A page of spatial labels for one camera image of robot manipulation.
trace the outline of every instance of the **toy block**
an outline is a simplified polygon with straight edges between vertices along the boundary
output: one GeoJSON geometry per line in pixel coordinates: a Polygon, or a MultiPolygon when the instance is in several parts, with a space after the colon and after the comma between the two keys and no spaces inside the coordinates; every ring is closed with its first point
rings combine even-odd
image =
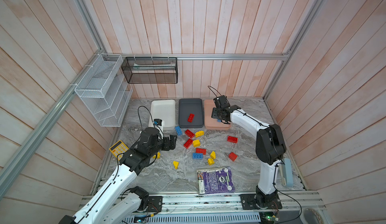
{"type": "Polygon", "coordinates": [[[212,158],[212,159],[216,158],[216,152],[215,151],[212,151],[212,153],[210,153],[210,158],[212,158]]]}
{"type": "Polygon", "coordinates": [[[228,141],[237,144],[237,142],[239,141],[239,139],[236,138],[236,137],[228,136],[228,141]]]}
{"type": "Polygon", "coordinates": [[[231,159],[232,161],[235,161],[235,159],[237,158],[237,154],[231,152],[229,155],[228,155],[229,159],[231,159]]]}
{"type": "Polygon", "coordinates": [[[202,135],[204,135],[204,131],[200,130],[200,131],[196,132],[196,138],[200,137],[202,135]]]}
{"type": "Polygon", "coordinates": [[[177,168],[178,168],[178,164],[179,164],[179,163],[178,163],[177,161],[173,161],[174,168],[177,169],[177,168]]]}
{"type": "Polygon", "coordinates": [[[193,159],[195,160],[201,160],[204,158],[204,155],[201,153],[193,153],[193,159]]]}
{"type": "Polygon", "coordinates": [[[197,148],[196,153],[201,153],[203,155],[206,155],[206,149],[197,148]]]}
{"type": "Polygon", "coordinates": [[[186,143],[184,144],[184,147],[185,147],[185,148],[189,148],[189,146],[191,146],[191,144],[193,144],[193,140],[192,140],[192,139],[189,139],[189,140],[186,141],[186,143]]]}
{"type": "Polygon", "coordinates": [[[157,159],[159,159],[160,156],[161,156],[161,154],[158,152],[158,153],[157,153],[157,159]]]}
{"type": "Polygon", "coordinates": [[[190,114],[188,118],[188,122],[191,123],[193,121],[193,118],[194,118],[194,114],[190,114]]]}
{"type": "Polygon", "coordinates": [[[178,136],[182,135],[182,130],[181,130],[181,128],[179,126],[176,126],[174,128],[176,129],[178,136]]]}
{"type": "Polygon", "coordinates": [[[199,147],[201,144],[200,144],[200,140],[193,140],[193,147],[199,147]]]}
{"type": "Polygon", "coordinates": [[[209,165],[212,165],[212,164],[214,164],[214,163],[215,163],[215,161],[214,161],[212,158],[209,158],[209,159],[208,159],[208,164],[209,164],[209,165]]]}
{"type": "Polygon", "coordinates": [[[186,130],[185,134],[189,136],[189,138],[193,138],[195,135],[190,130],[186,130]]]}

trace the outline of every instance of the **purple book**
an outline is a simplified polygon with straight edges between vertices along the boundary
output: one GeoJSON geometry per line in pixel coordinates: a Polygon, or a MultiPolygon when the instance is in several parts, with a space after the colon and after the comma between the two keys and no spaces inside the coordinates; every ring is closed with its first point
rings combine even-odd
{"type": "Polygon", "coordinates": [[[230,167],[197,170],[198,193],[235,192],[230,167]]]}

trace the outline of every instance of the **wood panel wall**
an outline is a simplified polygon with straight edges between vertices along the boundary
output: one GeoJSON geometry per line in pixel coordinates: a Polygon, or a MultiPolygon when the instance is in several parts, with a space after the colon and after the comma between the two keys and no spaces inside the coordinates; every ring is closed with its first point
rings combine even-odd
{"type": "MultiPolygon", "coordinates": [[[[0,169],[97,50],[73,0],[0,0],[0,169]]],[[[0,202],[1,223],[58,223],[88,195],[112,128],[79,98],[0,202]]]]}
{"type": "Polygon", "coordinates": [[[384,223],[386,0],[328,0],[267,99],[335,223],[384,223]]]}
{"type": "MultiPolygon", "coordinates": [[[[314,0],[84,0],[109,53],[283,53],[314,0]]],[[[263,96],[281,61],[182,61],[139,98],[263,96]]]]}

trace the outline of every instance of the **yellow calculator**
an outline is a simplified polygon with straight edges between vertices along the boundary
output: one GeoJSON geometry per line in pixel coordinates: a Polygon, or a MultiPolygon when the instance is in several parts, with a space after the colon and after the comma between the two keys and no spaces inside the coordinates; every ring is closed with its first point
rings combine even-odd
{"type": "Polygon", "coordinates": [[[115,157],[117,157],[121,153],[125,153],[127,150],[128,147],[125,145],[125,143],[123,143],[122,140],[119,140],[113,146],[110,147],[110,151],[115,157]]]}

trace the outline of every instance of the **blue lego brick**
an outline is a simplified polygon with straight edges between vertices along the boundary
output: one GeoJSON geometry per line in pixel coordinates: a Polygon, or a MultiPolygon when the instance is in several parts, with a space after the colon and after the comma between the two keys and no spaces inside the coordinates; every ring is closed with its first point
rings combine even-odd
{"type": "Polygon", "coordinates": [[[201,160],[204,158],[204,155],[202,153],[193,153],[193,159],[201,160]]]}
{"type": "Polygon", "coordinates": [[[176,126],[175,129],[176,129],[176,131],[177,131],[177,135],[178,135],[178,136],[179,136],[179,135],[182,135],[182,130],[181,130],[181,128],[180,128],[179,126],[176,126]]]}

